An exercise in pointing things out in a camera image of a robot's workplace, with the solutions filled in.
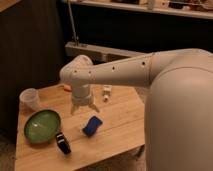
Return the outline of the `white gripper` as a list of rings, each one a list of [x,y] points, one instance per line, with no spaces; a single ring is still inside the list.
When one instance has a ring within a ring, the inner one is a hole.
[[[89,84],[86,85],[73,85],[72,86],[72,104],[70,114],[74,115],[75,111],[78,109],[77,106],[89,106],[97,113],[100,112],[98,107],[93,103],[93,93]]]

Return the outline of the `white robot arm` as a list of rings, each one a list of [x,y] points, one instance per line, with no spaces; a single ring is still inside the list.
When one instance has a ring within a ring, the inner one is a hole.
[[[213,53],[178,49],[99,65],[79,55],[60,79],[78,106],[90,102],[92,84],[147,87],[146,171],[213,171]]]

